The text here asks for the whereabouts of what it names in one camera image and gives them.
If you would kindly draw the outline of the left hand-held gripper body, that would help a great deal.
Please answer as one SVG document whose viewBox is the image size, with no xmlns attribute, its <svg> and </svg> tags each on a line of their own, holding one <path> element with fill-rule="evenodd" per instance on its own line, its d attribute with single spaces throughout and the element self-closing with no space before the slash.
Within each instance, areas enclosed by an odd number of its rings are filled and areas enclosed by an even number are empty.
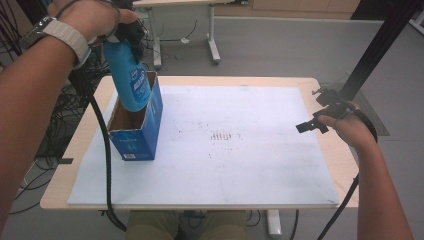
<svg viewBox="0 0 424 240">
<path fill-rule="evenodd" d="M 133 2 L 135 0 L 111 0 L 113 5 L 119 9 L 127 9 L 134 11 Z M 144 26 L 136 20 L 129 24 L 120 23 L 115 31 L 115 37 L 119 41 L 128 40 L 132 45 L 140 45 L 145 36 Z"/>
</svg>

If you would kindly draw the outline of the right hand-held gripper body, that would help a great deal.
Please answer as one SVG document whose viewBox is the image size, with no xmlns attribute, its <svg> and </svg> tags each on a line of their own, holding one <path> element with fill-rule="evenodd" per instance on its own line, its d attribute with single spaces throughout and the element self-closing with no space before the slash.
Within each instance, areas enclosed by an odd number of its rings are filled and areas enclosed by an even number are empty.
<svg viewBox="0 0 424 240">
<path fill-rule="evenodd" d="M 313 117 L 317 119 L 321 115 L 329 116 L 334 119 L 342 119 L 348 113 L 352 113 L 356 110 L 356 107 L 345 100 L 338 91 L 328 88 L 320 88 L 313 91 L 313 94 L 317 94 L 316 101 L 322 106 L 322 109 L 315 112 Z"/>
</svg>

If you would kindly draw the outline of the blue bottle with white cap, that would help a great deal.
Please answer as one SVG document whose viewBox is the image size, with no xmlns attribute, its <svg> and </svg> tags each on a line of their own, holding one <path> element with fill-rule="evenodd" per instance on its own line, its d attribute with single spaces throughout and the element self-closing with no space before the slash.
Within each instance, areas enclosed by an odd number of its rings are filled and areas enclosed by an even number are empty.
<svg viewBox="0 0 424 240">
<path fill-rule="evenodd" d="M 141 111 L 148 103 L 150 84 L 147 71 L 136 62 L 131 44 L 106 41 L 104 56 L 123 107 L 130 112 Z"/>
</svg>

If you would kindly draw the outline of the blue cardboard box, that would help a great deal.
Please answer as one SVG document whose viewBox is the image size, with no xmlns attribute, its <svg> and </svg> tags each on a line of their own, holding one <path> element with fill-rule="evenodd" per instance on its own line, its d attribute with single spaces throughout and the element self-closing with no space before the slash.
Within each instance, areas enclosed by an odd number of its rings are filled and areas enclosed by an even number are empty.
<svg viewBox="0 0 424 240">
<path fill-rule="evenodd" d="M 151 93 L 146 108 L 140 113 L 129 112 L 117 98 L 108 121 L 110 140 L 124 161 L 155 159 L 163 101 L 157 73 L 147 74 Z"/>
</svg>

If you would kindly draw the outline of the person's right hand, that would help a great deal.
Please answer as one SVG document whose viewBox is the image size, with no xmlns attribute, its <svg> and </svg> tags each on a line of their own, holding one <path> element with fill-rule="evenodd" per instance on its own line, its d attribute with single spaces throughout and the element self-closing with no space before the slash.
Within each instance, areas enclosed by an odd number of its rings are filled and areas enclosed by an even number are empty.
<svg viewBox="0 0 424 240">
<path fill-rule="evenodd" d="M 353 113 L 338 119 L 320 115 L 318 121 L 335 130 L 341 139 L 357 152 L 371 150 L 378 146 L 365 123 Z"/>
</svg>

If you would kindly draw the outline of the person's left hand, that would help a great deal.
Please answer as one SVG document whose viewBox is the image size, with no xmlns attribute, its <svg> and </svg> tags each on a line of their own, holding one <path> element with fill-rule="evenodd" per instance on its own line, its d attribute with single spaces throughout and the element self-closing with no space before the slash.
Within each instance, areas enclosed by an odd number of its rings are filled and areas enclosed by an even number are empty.
<svg viewBox="0 0 424 240">
<path fill-rule="evenodd" d="M 138 19 L 135 12 L 117 9 L 101 0 L 52 0 L 47 11 L 78 30 L 88 42 L 108 35 L 120 23 L 130 24 Z"/>
</svg>

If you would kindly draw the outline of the black metal stand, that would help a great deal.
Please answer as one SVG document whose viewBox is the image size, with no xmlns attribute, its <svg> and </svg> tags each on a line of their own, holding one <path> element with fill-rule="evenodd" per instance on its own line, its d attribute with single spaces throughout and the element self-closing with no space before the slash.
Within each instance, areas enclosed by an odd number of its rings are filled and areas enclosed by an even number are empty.
<svg viewBox="0 0 424 240">
<path fill-rule="evenodd" d="M 354 99 L 422 2 L 399 0 L 394 6 L 340 90 L 344 99 Z"/>
</svg>

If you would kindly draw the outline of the white-legged desk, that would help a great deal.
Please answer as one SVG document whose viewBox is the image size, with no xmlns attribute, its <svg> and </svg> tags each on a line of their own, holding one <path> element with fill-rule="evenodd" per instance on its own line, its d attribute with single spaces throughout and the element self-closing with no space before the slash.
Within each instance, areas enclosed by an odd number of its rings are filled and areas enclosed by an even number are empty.
<svg viewBox="0 0 424 240">
<path fill-rule="evenodd" d="M 208 32 L 206 34 L 207 43 L 211 52 L 212 62 L 219 64 L 221 57 L 215 42 L 215 6 L 217 4 L 228 4 L 234 0 L 137 0 L 134 1 L 135 8 L 142 8 L 147 12 L 148 21 L 150 25 L 150 37 L 152 41 L 152 52 L 153 52 L 153 66 L 156 70 L 162 67 L 162 54 L 160 38 L 157 33 L 155 23 L 155 9 L 158 7 L 173 7 L 176 6 L 189 6 L 189 5 L 200 5 L 207 7 L 207 16 L 209 20 Z"/>
</svg>

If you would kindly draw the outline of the white table mat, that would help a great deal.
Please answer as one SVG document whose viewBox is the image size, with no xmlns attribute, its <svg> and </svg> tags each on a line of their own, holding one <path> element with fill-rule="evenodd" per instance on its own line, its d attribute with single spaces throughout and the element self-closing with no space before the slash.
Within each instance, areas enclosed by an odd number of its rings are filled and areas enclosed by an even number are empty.
<svg viewBox="0 0 424 240">
<path fill-rule="evenodd" d="M 332 207 L 339 198 L 295 87 L 162 86 L 156 156 L 125 161 L 113 150 L 105 184 L 103 139 L 83 157 L 71 205 L 153 208 Z"/>
</svg>

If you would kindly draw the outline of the white table leg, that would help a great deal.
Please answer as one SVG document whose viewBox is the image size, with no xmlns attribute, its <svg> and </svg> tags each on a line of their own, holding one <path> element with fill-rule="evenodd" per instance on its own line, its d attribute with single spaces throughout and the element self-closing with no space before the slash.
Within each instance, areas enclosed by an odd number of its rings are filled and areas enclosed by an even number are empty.
<svg viewBox="0 0 424 240">
<path fill-rule="evenodd" d="M 273 239 L 281 239 L 282 228 L 281 228 L 281 220 L 280 220 L 279 211 L 267 210 L 266 219 L 267 219 L 267 229 L 268 229 L 269 236 Z"/>
</svg>

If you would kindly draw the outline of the person's olive pants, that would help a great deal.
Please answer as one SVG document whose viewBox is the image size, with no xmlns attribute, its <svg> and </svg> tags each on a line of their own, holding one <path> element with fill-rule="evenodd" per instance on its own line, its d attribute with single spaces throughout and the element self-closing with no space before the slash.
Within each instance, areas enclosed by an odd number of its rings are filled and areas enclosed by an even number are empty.
<svg viewBox="0 0 424 240">
<path fill-rule="evenodd" d="M 125 240 L 176 240 L 180 217 L 177 211 L 133 211 Z M 247 240 L 244 211 L 208 211 L 198 240 Z"/>
</svg>

